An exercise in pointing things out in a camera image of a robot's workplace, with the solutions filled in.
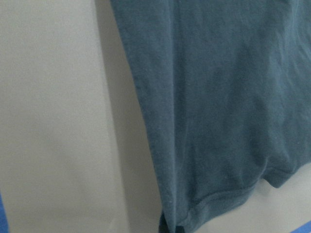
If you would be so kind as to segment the black graphic t-shirt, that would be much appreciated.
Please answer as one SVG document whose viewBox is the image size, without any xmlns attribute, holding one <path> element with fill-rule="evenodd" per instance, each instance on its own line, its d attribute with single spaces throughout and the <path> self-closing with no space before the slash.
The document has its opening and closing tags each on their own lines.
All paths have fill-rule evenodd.
<svg viewBox="0 0 311 233">
<path fill-rule="evenodd" d="M 311 161 L 308 0 L 113 0 L 159 187 L 192 233 Z"/>
</svg>

